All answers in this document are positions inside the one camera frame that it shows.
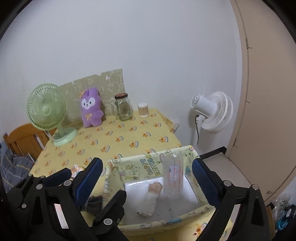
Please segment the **purple plush bunny toy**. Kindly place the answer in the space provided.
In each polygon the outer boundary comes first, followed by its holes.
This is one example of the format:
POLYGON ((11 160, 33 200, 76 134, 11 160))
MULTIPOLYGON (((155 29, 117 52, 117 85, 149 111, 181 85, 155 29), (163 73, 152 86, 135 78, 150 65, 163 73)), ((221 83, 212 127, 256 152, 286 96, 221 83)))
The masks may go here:
POLYGON ((96 87, 81 92, 80 113, 84 128, 100 126, 102 124, 104 113, 101 110, 101 97, 96 87))

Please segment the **grey drawstring pouch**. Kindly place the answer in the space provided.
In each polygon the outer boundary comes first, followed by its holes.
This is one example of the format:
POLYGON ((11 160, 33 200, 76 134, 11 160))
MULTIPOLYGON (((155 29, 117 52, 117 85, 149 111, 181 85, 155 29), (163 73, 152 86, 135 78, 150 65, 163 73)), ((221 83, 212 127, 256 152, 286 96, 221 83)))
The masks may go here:
POLYGON ((90 196, 86 203, 80 206, 80 211, 87 212, 93 216, 97 216, 102 210, 102 196, 90 196))

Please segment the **beige sock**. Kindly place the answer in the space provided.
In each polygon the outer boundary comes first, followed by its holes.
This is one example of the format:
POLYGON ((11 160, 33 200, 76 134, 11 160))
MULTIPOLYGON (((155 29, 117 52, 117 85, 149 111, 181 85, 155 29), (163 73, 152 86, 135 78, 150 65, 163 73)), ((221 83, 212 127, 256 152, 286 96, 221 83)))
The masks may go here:
POLYGON ((158 197, 163 189, 163 185, 159 182, 151 183, 148 187, 144 199, 137 208, 137 214, 142 216, 152 216, 156 209, 158 197))

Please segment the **beige patterned cardboard sheet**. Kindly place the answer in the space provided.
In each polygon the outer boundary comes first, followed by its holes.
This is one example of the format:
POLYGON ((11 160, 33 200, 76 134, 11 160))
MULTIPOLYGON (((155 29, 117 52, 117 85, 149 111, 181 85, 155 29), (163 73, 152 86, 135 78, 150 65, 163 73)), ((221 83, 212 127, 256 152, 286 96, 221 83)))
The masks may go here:
POLYGON ((80 96, 84 90, 92 87, 98 89, 104 115, 112 115, 115 104, 114 96, 125 92, 122 69, 103 72, 100 75, 87 76, 61 85, 60 88, 65 94, 67 104, 65 124, 81 120, 80 96))

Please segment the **green desk fan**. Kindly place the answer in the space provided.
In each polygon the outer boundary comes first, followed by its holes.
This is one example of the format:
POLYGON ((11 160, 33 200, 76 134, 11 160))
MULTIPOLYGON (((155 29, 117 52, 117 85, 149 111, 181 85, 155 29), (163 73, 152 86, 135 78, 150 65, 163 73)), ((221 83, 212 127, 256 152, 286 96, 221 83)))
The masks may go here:
POLYGON ((27 116, 31 124, 39 130, 57 129, 51 139, 55 146, 72 142, 78 135, 74 127, 64 128, 62 122, 66 116, 66 97, 62 89, 55 84, 41 84, 29 95, 27 116))

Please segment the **grey plaid cloth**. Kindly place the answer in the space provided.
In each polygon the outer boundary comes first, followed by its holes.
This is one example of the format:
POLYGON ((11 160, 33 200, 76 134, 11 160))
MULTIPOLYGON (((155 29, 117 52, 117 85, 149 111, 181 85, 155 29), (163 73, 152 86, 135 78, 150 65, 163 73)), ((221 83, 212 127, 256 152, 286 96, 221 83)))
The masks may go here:
POLYGON ((30 154, 18 156, 3 142, 1 145, 1 177, 6 193, 29 174, 34 163, 30 154))

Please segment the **glass jar with lid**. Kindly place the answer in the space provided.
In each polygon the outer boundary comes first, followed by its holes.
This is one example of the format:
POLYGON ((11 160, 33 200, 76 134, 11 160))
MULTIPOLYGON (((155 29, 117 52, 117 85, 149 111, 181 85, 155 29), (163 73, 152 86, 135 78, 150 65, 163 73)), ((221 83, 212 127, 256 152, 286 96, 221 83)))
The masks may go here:
POLYGON ((127 93, 119 93, 115 95, 115 107, 117 111, 118 118, 121 121, 127 121, 132 118, 132 106, 130 100, 128 99, 127 93))

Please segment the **cotton swab container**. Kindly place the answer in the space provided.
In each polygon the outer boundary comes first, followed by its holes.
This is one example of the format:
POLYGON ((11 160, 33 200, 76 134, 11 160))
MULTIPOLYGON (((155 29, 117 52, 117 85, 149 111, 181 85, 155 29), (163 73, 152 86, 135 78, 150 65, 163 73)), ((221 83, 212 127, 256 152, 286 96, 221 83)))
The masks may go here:
POLYGON ((137 107, 140 118, 146 118, 149 116, 149 106, 146 102, 139 103, 137 107))

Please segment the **clear plastic bag pack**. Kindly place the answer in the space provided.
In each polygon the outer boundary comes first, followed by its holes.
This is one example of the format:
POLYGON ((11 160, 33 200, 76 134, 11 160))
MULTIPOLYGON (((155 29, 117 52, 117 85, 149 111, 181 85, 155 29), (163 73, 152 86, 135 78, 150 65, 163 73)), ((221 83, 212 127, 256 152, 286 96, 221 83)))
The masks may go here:
POLYGON ((183 191, 184 160, 181 151, 166 150, 160 154, 163 165, 163 191, 169 198, 178 198, 183 191))

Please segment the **white standing fan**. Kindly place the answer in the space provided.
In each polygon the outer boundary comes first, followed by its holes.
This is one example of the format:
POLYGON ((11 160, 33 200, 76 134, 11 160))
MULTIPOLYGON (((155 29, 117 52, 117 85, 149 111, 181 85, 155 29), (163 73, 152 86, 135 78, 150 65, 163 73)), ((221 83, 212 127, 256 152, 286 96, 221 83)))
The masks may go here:
POLYGON ((211 134, 224 130, 233 116, 233 102, 222 91, 215 91, 208 97, 195 95, 191 100, 191 108, 198 114, 195 116, 197 145, 201 129, 211 134))

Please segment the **wooden chair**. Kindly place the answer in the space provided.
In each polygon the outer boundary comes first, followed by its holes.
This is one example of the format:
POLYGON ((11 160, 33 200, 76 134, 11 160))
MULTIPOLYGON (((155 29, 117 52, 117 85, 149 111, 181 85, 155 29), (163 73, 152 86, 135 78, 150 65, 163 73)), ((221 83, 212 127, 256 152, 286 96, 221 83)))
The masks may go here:
POLYGON ((5 133, 3 139, 14 154, 18 156, 31 155, 36 160, 42 152, 48 156, 47 147, 49 147, 49 153, 58 149, 53 146, 51 139, 55 131, 56 128, 42 131, 31 123, 27 123, 14 129, 10 134, 5 133))

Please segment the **beige door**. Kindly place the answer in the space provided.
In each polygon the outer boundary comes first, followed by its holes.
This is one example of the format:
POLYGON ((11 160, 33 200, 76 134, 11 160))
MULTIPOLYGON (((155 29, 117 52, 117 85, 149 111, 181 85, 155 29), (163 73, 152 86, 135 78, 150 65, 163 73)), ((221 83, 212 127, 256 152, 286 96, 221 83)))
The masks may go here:
POLYGON ((295 177, 295 41, 263 1, 232 1, 242 51, 226 155, 270 203, 295 177))

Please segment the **yellow patterned storage box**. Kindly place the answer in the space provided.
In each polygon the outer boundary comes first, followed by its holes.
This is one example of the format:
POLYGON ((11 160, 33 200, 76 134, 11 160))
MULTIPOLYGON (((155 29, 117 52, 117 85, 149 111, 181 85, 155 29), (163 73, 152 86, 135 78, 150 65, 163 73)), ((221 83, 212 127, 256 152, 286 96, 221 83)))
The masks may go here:
POLYGON ((155 233, 210 215, 215 208, 208 203, 192 172, 192 162, 198 156, 192 146, 186 146, 110 160, 104 170, 103 205, 119 190, 126 191, 125 215, 119 223, 121 231, 126 235, 155 233), (154 213, 145 217, 137 209, 143 204, 149 185, 164 182, 162 154, 175 154, 183 161, 183 190, 179 196, 161 192, 154 213))

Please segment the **yellow cartoon tablecloth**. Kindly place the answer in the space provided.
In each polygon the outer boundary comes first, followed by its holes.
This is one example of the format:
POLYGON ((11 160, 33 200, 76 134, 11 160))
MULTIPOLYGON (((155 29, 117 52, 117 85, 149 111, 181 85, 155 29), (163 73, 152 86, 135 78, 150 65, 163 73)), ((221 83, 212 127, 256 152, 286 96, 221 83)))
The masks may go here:
MULTIPOLYGON (((141 154, 171 150, 182 146, 173 131, 156 109, 151 109, 147 118, 140 118, 134 113, 130 120, 120 121, 108 116, 102 125, 84 128, 75 125, 78 135, 68 144, 62 145, 47 155, 42 152, 37 158, 31 173, 38 176, 49 176, 63 168, 71 169, 75 164, 87 167, 95 157, 103 161, 103 171, 92 195, 103 197, 105 182, 104 170, 112 159, 120 159, 141 154)), ((214 211, 205 218, 178 226, 143 235, 125 235, 130 240, 196 240, 202 233, 214 211)))

